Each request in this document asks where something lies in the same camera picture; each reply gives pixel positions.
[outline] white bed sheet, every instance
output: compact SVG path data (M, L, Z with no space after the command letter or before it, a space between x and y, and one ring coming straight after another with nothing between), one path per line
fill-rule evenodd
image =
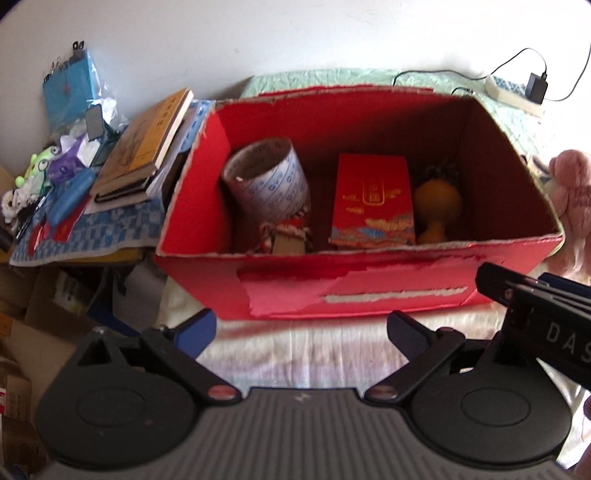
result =
M158 323L173 327L203 306L172 279L167 280ZM500 328L504 307L476 307L417 313L431 329L451 326L467 338L490 339ZM237 386L357 388L360 394L406 363L388 340L386 318L340 320L218 320L217 336L199 362ZM548 368L573 410L573 428L559 462L574 465L589 442L591 422L582 404L588 393Z

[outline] green plush toy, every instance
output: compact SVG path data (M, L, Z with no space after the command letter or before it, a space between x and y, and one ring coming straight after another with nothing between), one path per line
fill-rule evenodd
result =
M39 154L34 153L31 155L31 162L29 163L29 167L27 168L25 174L22 177L17 177L14 180L14 184L17 186L17 188L20 188L24 185L27 178L34 177L40 172L46 171L51 161L54 160L60 153L60 147L53 145L46 148Z

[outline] roll of tape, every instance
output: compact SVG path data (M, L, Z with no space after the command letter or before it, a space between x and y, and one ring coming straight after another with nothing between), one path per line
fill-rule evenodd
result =
M222 180L240 207L259 222L281 222L309 198L308 182L288 138L267 138L239 150L224 166Z

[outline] bedsheet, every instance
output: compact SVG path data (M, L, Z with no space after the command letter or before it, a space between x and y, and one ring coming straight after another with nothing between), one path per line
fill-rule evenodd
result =
M390 85L395 70L330 69L286 72L253 77L243 97L310 86ZM524 154L543 150L551 136L539 120L488 98L479 82L451 75L409 74L397 84L433 87L451 93L457 86L474 90L515 148ZM540 267L533 276L543 271ZM203 306L172 279L167 280L158 314L159 324L173 327ZM471 306L413 317L431 329L451 326L467 338L490 339L501 327L505 308L498 304ZM199 362L236 385L243 395L251 387L357 388L360 394L406 363L388 340L386 318L337 320L218 320L217 337ZM575 464L591 440L591 421L583 415L584 389L546 367L573 411L573 427L558 461Z
M157 325L175 327L203 308L172 279L164 287ZM505 308L498 304L414 313L430 329L452 326L467 338L493 337ZM386 317L338 320L217 321L215 340L199 362L240 389L251 387L357 388L372 384L406 363L390 343ZM573 427L558 461L570 467L589 442L591 422L583 415L589 395L564 375L547 367L573 410Z

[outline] red cardboard box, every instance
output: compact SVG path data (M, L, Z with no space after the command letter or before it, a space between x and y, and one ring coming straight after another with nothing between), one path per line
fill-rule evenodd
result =
M313 254L246 255L256 226L219 180L233 152L274 136L292 140L310 184ZM411 179L454 162L464 201L457 241L336 251L341 153L403 155ZM527 273L560 241L552 208L476 99L357 87L218 103L176 185L157 262L223 319L351 317L483 303L481 263Z
M357 249L414 245L413 197L404 157L339 156L330 243Z

